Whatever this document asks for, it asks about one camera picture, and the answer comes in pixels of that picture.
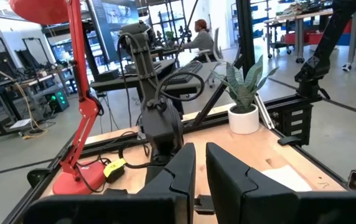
paper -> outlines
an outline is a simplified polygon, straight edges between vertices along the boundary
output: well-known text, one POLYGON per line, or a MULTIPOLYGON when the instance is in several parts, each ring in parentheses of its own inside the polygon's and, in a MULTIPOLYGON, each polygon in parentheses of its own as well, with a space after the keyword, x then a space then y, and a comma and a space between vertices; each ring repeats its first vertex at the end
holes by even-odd
POLYGON ((297 192, 312 191, 307 182, 289 165, 279 169, 264 170, 262 173, 291 190, 297 192))
POLYGON ((20 121, 17 121, 14 125, 12 125, 9 129, 14 129, 14 128, 21 128, 26 126, 27 124, 29 124, 31 122, 31 119, 23 119, 20 121))

gray shirt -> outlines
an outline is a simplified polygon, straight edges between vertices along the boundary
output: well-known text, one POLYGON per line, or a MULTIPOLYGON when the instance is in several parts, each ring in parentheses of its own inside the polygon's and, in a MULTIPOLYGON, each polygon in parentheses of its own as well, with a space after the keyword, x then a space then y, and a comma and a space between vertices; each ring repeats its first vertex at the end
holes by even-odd
POLYGON ((199 50, 211 50, 213 52, 214 40, 211 38, 210 34, 205 29, 202 29, 197 34, 197 37, 190 43, 184 44, 182 46, 184 49, 195 49, 199 50))

red desk lamp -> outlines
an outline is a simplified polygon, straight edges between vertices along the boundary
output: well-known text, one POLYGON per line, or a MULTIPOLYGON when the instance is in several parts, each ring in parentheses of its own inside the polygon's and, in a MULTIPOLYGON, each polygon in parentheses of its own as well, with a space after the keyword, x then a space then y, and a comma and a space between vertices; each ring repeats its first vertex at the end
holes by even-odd
POLYGON ((80 0, 9 0, 12 10, 22 18, 44 25, 69 21, 73 47, 73 70, 77 83, 82 120, 66 158, 61 159, 62 174, 54 183, 54 194, 90 194, 105 182, 104 165, 98 161, 85 167, 77 165, 85 141, 99 111, 98 100, 90 95, 85 68, 83 26, 80 0))

keyboard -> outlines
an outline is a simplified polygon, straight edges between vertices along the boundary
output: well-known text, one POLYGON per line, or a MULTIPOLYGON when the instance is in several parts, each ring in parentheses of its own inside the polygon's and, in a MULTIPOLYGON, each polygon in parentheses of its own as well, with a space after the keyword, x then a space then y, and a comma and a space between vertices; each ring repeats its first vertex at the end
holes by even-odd
MULTIPOLYGON (((203 64, 200 63, 199 61, 193 61, 193 62, 189 62, 187 65, 178 68, 175 73, 177 72, 192 72, 192 73, 197 73, 198 71, 200 71, 200 69, 202 69, 203 64)), ((186 75, 186 74, 182 74, 182 75, 178 75, 174 78, 171 78, 168 81, 168 84, 181 84, 181 83, 188 83, 191 79, 193 78, 192 75, 186 75)))

chair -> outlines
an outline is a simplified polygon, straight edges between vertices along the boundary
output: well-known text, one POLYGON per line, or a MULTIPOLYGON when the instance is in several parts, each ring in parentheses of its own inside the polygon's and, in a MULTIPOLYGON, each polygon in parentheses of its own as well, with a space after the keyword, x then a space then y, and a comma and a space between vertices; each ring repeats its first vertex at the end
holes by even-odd
MULTIPOLYGON (((221 54, 221 48, 218 47, 218 33, 220 31, 220 28, 216 28, 215 29, 215 33, 214 33, 214 46, 213 46, 213 54, 214 54, 214 57, 215 57, 215 61, 217 61, 218 63, 223 63, 223 56, 221 54)), ((211 51, 210 50, 202 50, 199 52, 199 55, 202 55, 204 54, 206 59, 207 59, 207 62, 213 62, 210 60, 210 57, 208 56, 209 53, 211 51)), ((210 88, 213 88, 214 87, 214 80, 215 80, 215 77, 214 75, 212 75, 212 73, 207 77, 207 79, 205 80, 206 83, 208 83, 210 85, 210 88)))

